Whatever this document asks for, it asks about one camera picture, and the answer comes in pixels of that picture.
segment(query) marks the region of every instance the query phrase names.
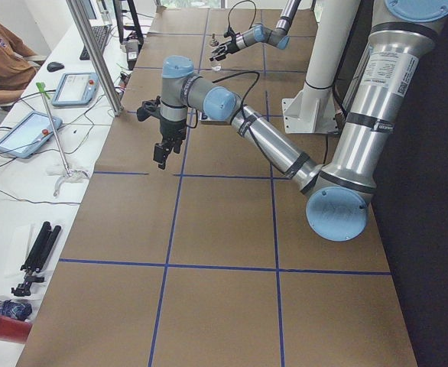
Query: white device with blue frame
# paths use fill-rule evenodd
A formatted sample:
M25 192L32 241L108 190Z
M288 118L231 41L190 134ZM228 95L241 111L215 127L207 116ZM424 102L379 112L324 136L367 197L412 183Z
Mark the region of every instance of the white device with blue frame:
M52 105L56 107L86 106L93 99L99 85L95 73L65 73L56 88Z
M58 129L63 120L53 117ZM0 139L0 152L14 157L29 158L53 134L49 116L37 111L30 112L7 135Z

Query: person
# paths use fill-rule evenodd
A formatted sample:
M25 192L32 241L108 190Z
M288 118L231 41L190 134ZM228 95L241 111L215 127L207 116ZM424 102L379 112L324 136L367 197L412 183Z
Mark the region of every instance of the person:
M0 105L19 99L36 73L35 68L18 55L29 57L36 53L0 24Z

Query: blue cap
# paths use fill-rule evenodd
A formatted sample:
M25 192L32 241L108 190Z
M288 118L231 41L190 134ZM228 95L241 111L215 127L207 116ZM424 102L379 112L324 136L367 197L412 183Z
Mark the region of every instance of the blue cap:
M282 39L280 40L280 42L278 42L278 44L277 44L277 49L278 49L278 50L283 50L285 47L287 47L287 45L288 45L288 41L289 41L290 39L291 39L291 38L288 37L288 36L285 36L284 38L282 38Z
M266 40L265 28L263 24L257 24L253 27L253 36L255 36L255 41L263 42Z
M225 121L236 104L236 96L223 86L212 88L203 100L203 111L212 120Z
M321 237L348 241L363 232L368 210L363 198L345 187L326 187L315 192L307 202L307 221Z
M393 15L405 21L426 23L448 15L448 0L384 0Z
M193 62L184 56L168 56L163 62L163 78L176 79L193 73Z

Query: black mouse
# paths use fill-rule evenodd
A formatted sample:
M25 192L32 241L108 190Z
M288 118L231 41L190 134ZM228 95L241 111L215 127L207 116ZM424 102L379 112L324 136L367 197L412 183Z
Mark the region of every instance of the black mouse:
M56 61L53 61L47 65L47 71L51 73L61 69L64 69L64 65L62 63L57 63Z

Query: plaid cloth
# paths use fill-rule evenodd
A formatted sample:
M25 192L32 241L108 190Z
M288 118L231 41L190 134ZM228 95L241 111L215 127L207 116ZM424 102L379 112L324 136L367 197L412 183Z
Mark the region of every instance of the plaid cloth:
M24 321L32 313L31 304L17 304L11 300L0 300L0 315Z

